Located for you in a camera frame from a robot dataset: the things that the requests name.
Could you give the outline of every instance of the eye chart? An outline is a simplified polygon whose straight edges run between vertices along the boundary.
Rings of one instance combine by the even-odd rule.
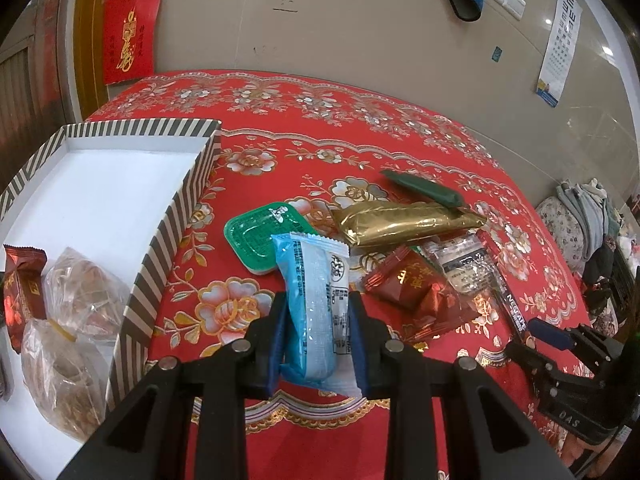
[[[536,93],[555,108],[574,58],[582,9],[575,0],[558,0],[556,16],[540,69]]]

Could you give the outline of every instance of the red candy wrapper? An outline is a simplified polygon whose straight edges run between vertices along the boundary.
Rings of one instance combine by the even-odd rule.
[[[431,285],[438,281],[436,270],[420,254],[401,246],[364,277],[364,288],[383,300],[414,312]]]
[[[19,354],[27,321],[32,317],[47,319],[41,278],[47,255],[31,247],[5,245],[4,250],[4,316],[11,346]]]
[[[367,292],[407,313],[403,339],[433,338],[478,317],[472,298],[457,293],[420,254],[401,246],[364,277]]]

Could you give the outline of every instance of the bread in plastic bag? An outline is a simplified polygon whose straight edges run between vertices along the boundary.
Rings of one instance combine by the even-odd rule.
[[[100,379],[74,338],[55,322],[31,319],[22,340],[24,382],[49,424],[86,441],[104,420]]]
[[[114,342],[124,319],[129,288],[116,276],[66,248],[44,281],[47,313],[73,335]]]

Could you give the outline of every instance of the screw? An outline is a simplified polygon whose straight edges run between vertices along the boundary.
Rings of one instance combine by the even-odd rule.
[[[385,343],[385,348],[390,352],[397,354],[398,352],[401,352],[402,350],[404,350],[404,343],[399,339],[389,339]]]
[[[231,343],[231,348],[238,353],[248,352],[251,349],[251,343],[247,339],[236,339]]]
[[[178,365],[178,359],[172,355],[163,357],[158,362],[158,366],[160,367],[161,370],[164,370],[164,371],[173,370],[175,367],[177,367],[177,365]]]
[[[463,370],[471,371],[476,369],[478,363],[472,357],[464,356],[458,359],[458,366],[460,366],[460,368],[462,368]]]

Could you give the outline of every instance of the wooden door frame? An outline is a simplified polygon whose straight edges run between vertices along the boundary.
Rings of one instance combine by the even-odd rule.
[[[102,76],[103,23],[104,0],[76,0],[74,69],[83,119],[109,101]]]

